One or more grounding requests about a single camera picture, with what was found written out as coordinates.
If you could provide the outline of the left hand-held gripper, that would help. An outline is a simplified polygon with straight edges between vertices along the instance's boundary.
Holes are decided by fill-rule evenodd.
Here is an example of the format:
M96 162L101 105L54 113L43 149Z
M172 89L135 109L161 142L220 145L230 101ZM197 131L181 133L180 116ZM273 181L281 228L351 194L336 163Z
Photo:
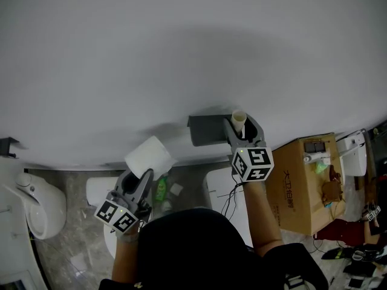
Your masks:
M139 179L130 169L117 179L115 190L110 191L97 207L94 217L116 233L127 233L137 222L147 222L152 207L147 202L153 185L154 171L148 169Z

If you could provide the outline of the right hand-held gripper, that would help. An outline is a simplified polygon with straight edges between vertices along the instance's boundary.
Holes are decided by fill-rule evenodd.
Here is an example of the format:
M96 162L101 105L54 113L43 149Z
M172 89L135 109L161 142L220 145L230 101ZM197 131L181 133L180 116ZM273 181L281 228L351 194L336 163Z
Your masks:
M228 118L223 118L226 140L233 149L232 168L241 182L265 181L274 168L272 150L269 147L246 146L247 143L264 142L264 131L258 122L247 116L242 138L234 130Z

